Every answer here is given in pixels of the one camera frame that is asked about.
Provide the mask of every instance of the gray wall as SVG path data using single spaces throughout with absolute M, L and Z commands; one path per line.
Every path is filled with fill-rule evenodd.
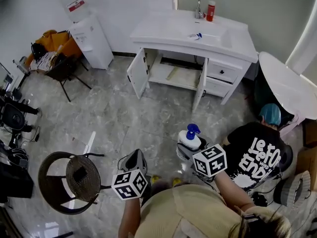
M 303 76 L 317 85 L 317 56 L 312 60 L 307 69 L 303 72 Z
M 214 0 L 215 15 L 249 25 L 258 52 L 286 62 L 311 14 L 315 0 Z M 180 10 L 194 10 L 197 0 L 179 0 Z M 207 10 L 208 0 L 202 0 Z

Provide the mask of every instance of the drawer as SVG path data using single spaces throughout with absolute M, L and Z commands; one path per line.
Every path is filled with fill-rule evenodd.
M 242 73 L 242 68 L 239 66 L 209 59 L 208 77 L 214 77 L 233 83 L 239 73 Z
M 231 84 L 225 83 L 223 81 L 207 77 L 205 90 L 209 94 L 214 94 L 220 97 L 224 97 L 232 87 Z

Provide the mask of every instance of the cabinet door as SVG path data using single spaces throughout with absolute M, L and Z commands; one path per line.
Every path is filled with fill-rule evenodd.
M 149 81 L 149 71 L 144 49 L 140 49 L 140 51 L 137 53 L 134 60 L 130 64 L 127 73 L 133 89 L 140 99 Z
M 194 99 L 193 112 L 195 112 L 196 108 L 198 107 L 199 101 L 202 98 L 205 87 L 206 87 L 207 69 L 208 69 L 208 59 L 205 58 L 203 71 L 202 71 L 202 74 L 200 75 L 199 83 L 197 86 L 197 92 Z

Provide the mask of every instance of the hair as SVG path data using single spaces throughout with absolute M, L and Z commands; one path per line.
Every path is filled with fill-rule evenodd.
M 251 223 L 242 218 L 240 224 L 231 228 L 228 238 L 287 238 L 290 228 L 284 228 L 285 221 L 282 216 L 274 218 L 274 215 L 270 219 L 261 217 L 258 221 Z M 235 237 L 234 231 L 239 225 L 239 234 Z

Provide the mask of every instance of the hand soap bottle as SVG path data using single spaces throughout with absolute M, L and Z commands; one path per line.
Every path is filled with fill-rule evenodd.
M 191 150 L 195 151 L 199 148 L 201 141 L 196 133 L 200 133 L 198 126 L 191 123 L 187 126 L 188 130 L 182 130 L 178 134 L 178 143 L 186 145 Z

